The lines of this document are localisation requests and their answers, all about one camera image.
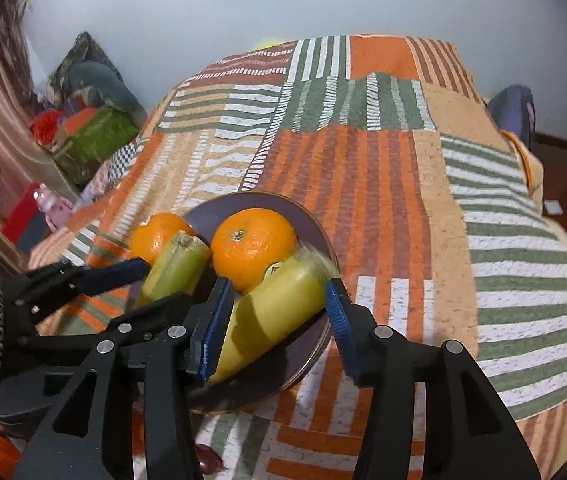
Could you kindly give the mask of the corn cob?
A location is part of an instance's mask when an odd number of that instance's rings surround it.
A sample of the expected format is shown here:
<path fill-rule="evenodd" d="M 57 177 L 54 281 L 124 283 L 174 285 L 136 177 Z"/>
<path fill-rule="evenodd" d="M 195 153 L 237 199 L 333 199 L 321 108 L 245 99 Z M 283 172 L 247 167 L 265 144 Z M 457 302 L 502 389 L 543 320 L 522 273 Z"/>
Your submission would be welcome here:
<path fill-rule="evenodd" d="M 209 267 L 210 258 L 210 248 L 201 238 L 185 231 L 176 233 L 152 265 L 134 307 L 146 307 L 175 292 L 191 295 Z"/>
<path fill-rule="evenodd" d="M 209 385 L 233 377 L 316 315 L 326 284 L 341 273 L 331 259 L 303 245 L 247 295 L 237 299 Z"/>

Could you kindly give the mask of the large orange with sticker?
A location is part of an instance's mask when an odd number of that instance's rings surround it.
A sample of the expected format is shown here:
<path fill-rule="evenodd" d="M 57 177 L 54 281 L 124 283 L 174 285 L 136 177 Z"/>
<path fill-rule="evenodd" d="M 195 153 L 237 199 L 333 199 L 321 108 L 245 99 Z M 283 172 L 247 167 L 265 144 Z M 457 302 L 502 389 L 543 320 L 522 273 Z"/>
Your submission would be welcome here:
<path fill-rule="evenodd" d="M 132 258 L 142 258 L 150 266 L 160 256 L 164 246 L 179 232 L 194 236 L 196 232 L 177 214 L 161 212 L 137 226 L 128 237 L 128 251 Z"/>

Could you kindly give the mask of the dark red jujube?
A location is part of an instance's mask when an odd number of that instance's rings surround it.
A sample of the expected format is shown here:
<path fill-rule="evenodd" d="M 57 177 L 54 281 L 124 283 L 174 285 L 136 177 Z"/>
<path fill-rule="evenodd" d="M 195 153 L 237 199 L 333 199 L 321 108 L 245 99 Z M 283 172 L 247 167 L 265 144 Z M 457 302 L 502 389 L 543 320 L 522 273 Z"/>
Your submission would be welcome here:
<path fill-rule="evenodd" d="M 212 476 L 212 474 L 218 474 L 225 469 L 221 456 L 209 445 L 196 443 L 195 449 L 201 474 Z"/>

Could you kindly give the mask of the red box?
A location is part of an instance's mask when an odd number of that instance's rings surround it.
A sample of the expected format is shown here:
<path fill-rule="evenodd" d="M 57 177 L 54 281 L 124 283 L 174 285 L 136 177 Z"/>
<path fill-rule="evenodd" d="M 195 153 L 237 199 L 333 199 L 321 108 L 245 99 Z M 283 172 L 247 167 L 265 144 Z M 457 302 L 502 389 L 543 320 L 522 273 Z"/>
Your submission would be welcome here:
<path fill-rule="evenodd" d="M 38 182 L 30 183 L 2 226 L 3 236 L 25 255 L 50 234 L 44 214 L 35 200 L 39 189 Z"/>

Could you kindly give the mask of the pink rabbit figurine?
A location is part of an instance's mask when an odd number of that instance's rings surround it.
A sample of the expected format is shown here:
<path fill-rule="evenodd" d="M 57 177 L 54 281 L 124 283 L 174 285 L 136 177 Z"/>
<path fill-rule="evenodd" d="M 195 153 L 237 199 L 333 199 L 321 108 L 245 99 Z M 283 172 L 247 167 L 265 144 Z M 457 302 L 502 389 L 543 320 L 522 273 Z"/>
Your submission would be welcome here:
<path fill-rule="evenodd" d="M 52 232 L 58 231 L 67 223 L 73 209 L 70 200 L 57 194 L 44 183 L 34 190 L 33 197 Z"/>

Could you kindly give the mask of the dark purple plate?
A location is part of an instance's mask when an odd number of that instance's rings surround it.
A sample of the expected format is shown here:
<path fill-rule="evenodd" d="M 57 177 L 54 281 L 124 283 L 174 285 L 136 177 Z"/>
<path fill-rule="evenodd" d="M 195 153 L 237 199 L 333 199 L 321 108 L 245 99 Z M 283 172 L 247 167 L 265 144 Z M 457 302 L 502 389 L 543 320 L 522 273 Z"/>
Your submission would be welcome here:
<path fill-rule="evenodd" d="M 300 243 L 337 262 L 328 236 L 311 211 L 291 198 L 268 192 L 239 192 L 208 200 L 184 213 L 206 243 L 223 221 L 239 211 L 262 208 L 284 216 Z M 329 340 L 323 286 L 304 288 L 300 276 L 285 272 L 239 301 L 230 320 L 230 349 L 253 352 L 252 361 L 225 378 L 189 393 L 197 413 L 228 413 L 277 396 L 295 385 L 319 359 Z"/>

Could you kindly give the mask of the floral patchwork quilt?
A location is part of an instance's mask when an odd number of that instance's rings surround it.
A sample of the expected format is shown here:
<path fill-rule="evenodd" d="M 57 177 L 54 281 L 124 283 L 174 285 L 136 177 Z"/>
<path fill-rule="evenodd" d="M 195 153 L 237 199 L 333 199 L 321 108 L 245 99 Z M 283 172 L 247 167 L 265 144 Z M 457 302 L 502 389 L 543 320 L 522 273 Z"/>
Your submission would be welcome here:
<path fill-rule="evenodd" d="M 74 204 L 74 209 L 78 210 L 95 203 L 113 191 L 116 185 L 127 175 L 127 172 L 130 171 L 137 155 L 143 149 L 144 144 L 142 141 L 133 139 L 130 143 L 126 143 L 122 148 L 116 150 L 101 164 L 96 174 L 90 179 L 90 182 L 85 185 L 80 198 Z"/>

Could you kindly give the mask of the striped pink curtain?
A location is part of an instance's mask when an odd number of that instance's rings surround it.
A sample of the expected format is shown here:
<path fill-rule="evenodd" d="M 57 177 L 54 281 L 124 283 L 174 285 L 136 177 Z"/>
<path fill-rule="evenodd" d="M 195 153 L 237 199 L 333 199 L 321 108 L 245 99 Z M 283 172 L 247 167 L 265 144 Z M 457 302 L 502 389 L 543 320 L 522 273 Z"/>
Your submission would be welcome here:
<path fill-rule="evenodd" d="M 21 0 L 0 0 L 0 220 L 7 218 L 32 182 L 43 182 L 69 200 L 76 188 L 34 140 L 33 80 L 24 39 Z"/>

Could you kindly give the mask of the red plastic bag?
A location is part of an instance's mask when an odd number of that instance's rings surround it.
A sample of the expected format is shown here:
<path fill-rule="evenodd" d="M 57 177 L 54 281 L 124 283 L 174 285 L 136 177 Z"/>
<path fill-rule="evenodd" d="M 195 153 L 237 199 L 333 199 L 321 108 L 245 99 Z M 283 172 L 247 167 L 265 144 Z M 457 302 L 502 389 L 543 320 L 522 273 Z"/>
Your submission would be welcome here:
<path fill-rule="evenodd" d="M 30 125 L 30 131 L 35 142 L 41 146 L 51 144 L 64 118 L 66 118 L 66 115 L 63 111 L 56 110 L 56 108 L 49 108 L 37 114 Z"/>

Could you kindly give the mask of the grey plush toy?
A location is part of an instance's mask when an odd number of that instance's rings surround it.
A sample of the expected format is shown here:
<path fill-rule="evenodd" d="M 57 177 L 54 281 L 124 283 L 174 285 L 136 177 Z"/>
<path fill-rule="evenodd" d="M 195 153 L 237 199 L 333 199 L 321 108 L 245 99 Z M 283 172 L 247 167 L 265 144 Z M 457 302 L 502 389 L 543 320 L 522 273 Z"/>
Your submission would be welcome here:
<path fill-rule="evenodd" d="M 72 65 L 64 76 L 62 88 L 67 94 L 87 91 L 88 103 L 104 102 L 110 106 L 133 113 L 142 106 L 126 84 L 105 64 L 84 61 Z"/>

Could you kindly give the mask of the striped patchwork blanket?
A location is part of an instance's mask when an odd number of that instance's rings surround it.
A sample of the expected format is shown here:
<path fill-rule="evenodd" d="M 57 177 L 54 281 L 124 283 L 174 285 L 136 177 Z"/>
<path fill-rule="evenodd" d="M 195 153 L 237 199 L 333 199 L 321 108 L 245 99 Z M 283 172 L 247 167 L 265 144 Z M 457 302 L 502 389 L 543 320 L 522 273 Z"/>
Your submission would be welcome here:
<path fill-rule="evenodd" d="M 567 233 L 541 213 L 537 167 L 491 121 L 451 44 L 287 42 L 175 87 L 116 188 L 30 263 L 103 266 L 158 212 L 237 191 L 291 198 L 378 321 L 466 344 L 550 478 L 567 460 Z"/>

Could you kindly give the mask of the blue backpack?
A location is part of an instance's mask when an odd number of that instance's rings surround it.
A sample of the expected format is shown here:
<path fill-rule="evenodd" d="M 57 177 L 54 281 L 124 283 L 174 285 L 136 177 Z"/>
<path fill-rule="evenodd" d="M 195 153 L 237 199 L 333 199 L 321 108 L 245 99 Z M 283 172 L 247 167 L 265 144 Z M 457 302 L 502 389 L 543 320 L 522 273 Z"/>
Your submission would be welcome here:
<path fill-rule="evenodd" d="M 536 110 L 533 93 L 528 86 L 512 84 L 490 99 L 486 108 L 500 130 L 514 134 L 527 148 L 532 147 Z"/>

